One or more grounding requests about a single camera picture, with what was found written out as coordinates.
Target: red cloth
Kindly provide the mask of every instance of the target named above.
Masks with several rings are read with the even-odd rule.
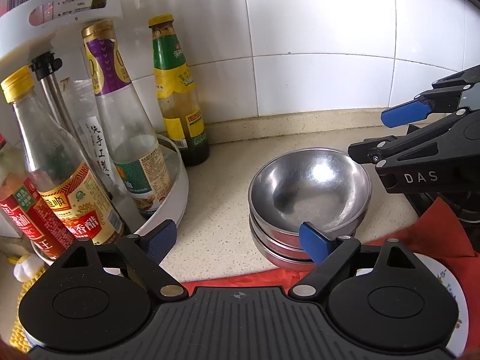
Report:
[[[457,278],[469,308],[469,337],[465,352],[480,347],[480,258],[450,207],[440,198],[413,225],[385,238],[398,238],[413,252],[425,254],[446,266]],[[385,238],[371,242],[382,245]],[[184,283],[195,287],[282,286],[285,291],[306,273],[273,269],[255,274]]]

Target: countertop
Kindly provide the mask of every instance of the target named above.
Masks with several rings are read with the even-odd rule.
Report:
[[[350,143],[392,133],[401,135],[404,130],[352,128],[212,145],[207,161],[187,169],[187,209],[178,227],[177,244],[161,266],[181,282],[275,268],[258,252],[250,236],[247,191],[255,173],[269,160],[294,149],[322,146],[346,151]],[[356,234],[362,242],[417,219],[403,195],[387,194],[373,166],[366,169],[373,193]],[[0,255],[0,335],[7,341],[21,289],[12,271],[13,266]]]

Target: silver screw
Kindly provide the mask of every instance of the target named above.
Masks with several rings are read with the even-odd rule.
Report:
[[[313,296],[317,292],[315,287],[306,284],[295,286],[292,291],[295,295],[301,297]]]
[[[176,284],[170,284],[168,286],[163,286],[162,288],[160,288],[160,294],[169,298],[176,297],[183,294],[183,288],[177,286]]]

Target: stainless steel bowl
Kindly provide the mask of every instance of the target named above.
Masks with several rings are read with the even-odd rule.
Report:
[[[292,259],[281,256],[278,253],[270,250],[262,244],[261,240],[257,237],[253,229],[250,229],[251,237],[253,238],[253,243],[260,251],[260,253],[265,257],[268,261],[270,261],[273,265],[279,268],[285,268],[290,271],[304,271],[308,272],[315,268],[315,263],[310,260],[304,259]]]
[[[260,228],[260,226],[258,226],[258,223],[256,222],[255,218],[253,218],[252,214],[250,214],[248,223],[250,225],[250,230],[254,232],[262,244],[271,251],[274,251],[283,257],[311,261],[309,255],[305,253],[303,249],[284,245],[281,242],[278,242],[276,239],[271,238]]]
[[[267,163],[248,190],[251,213],[277,241],[300,248],[299,226],[309,221],[324,232],[352,234],[371,197],[363,167],[343,151],[300,149]]]

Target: sauce bottle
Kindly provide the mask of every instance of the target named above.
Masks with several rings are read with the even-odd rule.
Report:
[[[39,194],[75,237],[89,237],[97,245],[114,242],[125,225],[78,142],[40,104],[28,66],[6,78],[1,87],[13,105],[26,169]]]
[[[0,206],[15,225],[53,260],[75,241],[28,178],[22,150],[8,145],[1,134]]]
[[[106,147],[140,214],[150,217],[172,181],[157,134],[118,51],[112,20],[82,30]]]
[[[194,79],[173,28],[170,14],[152,17],[154,74],[157,99],[169,138],[186,166],[202,163],[210,148],[198,104]]]

